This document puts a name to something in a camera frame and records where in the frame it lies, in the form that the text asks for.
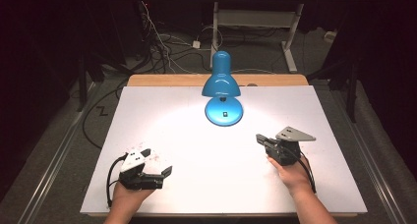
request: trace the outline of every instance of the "power cord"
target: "power cord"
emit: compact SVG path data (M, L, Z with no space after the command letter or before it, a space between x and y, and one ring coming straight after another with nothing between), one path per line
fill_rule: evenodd
M98 149L101 149L101 146L99 146L98 144L96 144L94 141L92 141L92 139L89 137L89 135L87 134L87 132L86 132L86 120L87 120L87 117L89 116L89 114L91 113L91 111L92 111L92 109L94 109L96 106L97 106L97 104L99 103L99 102L101 102L101 100L103 100L104 98L106 98L108 95L110 95L110 94L112 94L112 93L114 93L114 92L117 92L118 90L121 90L121 89L123 89L122 87L121 88L116 88L116 89L113 89L113 90L111 90L111 91L109 91L109 92L107 92L106 94L104 94L101 98L99 98L98 100L97 100L97 102L89 109L89 111L87 112L87 115L86 115L86 117L84 118L84 120L83 120L83 124L82 124L82 128L83 128L83 134L84 134L84 136L86 137L86 139L94 146L94 147L96 147L96 148L98 148Z
M110 198L110 187L111 187L111 185L113 185L114 183L116 183L118 180L116 180L116 181L114 181L114 182L112 182L112 183L110 183L110 177L111 177L111 174L112 174L112 172L113 172L113 169L114 169L114 166L116 166L116 164L118 163L118 162L120 162L120 161L124 161L125 159L126 159L126 157L128 156L128 153L126 153L125 155L123 155L123 156L121 156L121 157L118 157L114 162L113 162L113 164L111 164L111 167L110 167L110 170L108 171L108 174L107 174L107 182L106 182L106 186L105 186L105 191L106 191L106 195L107 195L107 205L108 205L108 207L109 208L111 208L111 204L112 204L112 202L113 202L113 200Z
M291 154L291 156L293 156L295 159L297 159L297 161L301 164L301 166L304 168L304 171L306 171L306 173L307 173L307 176L309 177L309 181L310 181L310 185L311 185L311 187L312 187L312 190L313 190L313 193L315 194L317 191L316 191L316 183L315 183L315 181L314 181L314 176L313 176L313 171L311 170L311 167L310 167L310 162L309 162L309 159L306 157L306 155L304 155L304 153L303 152L301 152L300 151L300 153L301 153L301 155L303 155L304 156L304 158L306 158L306 161L307 161L307 165L309 166L309 168L307 168L307 166L306 166L306 164L304 164L304 162L298 157L298 156L296 156L292 151L291 151L291 149L289 149L289 148L287 148L287 147L283 147L283 149L285 150L285 151L287 151L289 154Z

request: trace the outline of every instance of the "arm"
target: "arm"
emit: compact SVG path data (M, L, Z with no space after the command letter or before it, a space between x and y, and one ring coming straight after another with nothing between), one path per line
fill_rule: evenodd
M291 194L301 224L333 224L334 218L313 193L306 171L300 163L282 167L273 158L268 161L278 170L279 177Z
M122 184L117 182L113 192L113 203L104 223L129 223L142 205L142 202L153 192L154 190L127 190Z

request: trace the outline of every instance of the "blue desk lamp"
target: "blue desk lamp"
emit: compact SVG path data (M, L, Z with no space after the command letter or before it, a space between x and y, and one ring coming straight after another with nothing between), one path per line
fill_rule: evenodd
M243 116L239 85L230 75L230 55L217 51L212 56L212 74L206 82L203 96L212 97L206 105L206 116L218 126L232 126Z

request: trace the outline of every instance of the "human hand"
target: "human hand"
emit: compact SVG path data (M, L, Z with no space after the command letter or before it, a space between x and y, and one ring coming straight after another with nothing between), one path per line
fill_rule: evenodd
M154 190L128 190L117 182L113 191L111 209L104 223L129 223L142 202L153 192Z
M293 165L281 166L269 156L268 161L278 170L279 177L292 196L299 192L312 192L309 176L299 162ZM301 161L307 168L310 168L304 156L301 157Z

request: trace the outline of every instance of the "white table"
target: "white table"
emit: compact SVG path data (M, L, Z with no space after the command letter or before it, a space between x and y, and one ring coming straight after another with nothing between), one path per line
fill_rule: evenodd
M169 165L173 170L138 215L295 215L287 189L255 137L274 138L286 126L317 138L300 146L326 208L334 215L367 212L312 86L242 86L241 91L244 116L223 128L207 120L209 99L201 96L201 86L125 87L81 213L106 215L111 163L131 148L151 148L145 171L160 172Z

